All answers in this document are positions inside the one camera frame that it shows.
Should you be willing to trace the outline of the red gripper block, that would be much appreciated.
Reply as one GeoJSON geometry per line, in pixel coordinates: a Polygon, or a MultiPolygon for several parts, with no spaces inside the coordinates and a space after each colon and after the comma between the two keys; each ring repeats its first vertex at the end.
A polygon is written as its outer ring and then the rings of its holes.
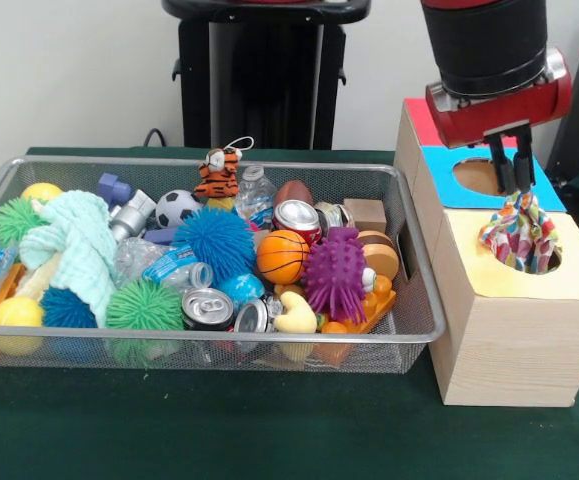
{"type": "Polygon", "coordinates": [[[531,127],[565,116],[572,103],[572,77],[561,51],[546,51],[543,72],[518,90],[476,99],[455,96],[440,82],[426,87],[425,99],[443,144],[457,148],[486,138],[497,179],[505,195],[530,191],[535,183],[531,127]],[[513,163],[506,156],[502,137],[515,131],[517,151],[513,163]]]}

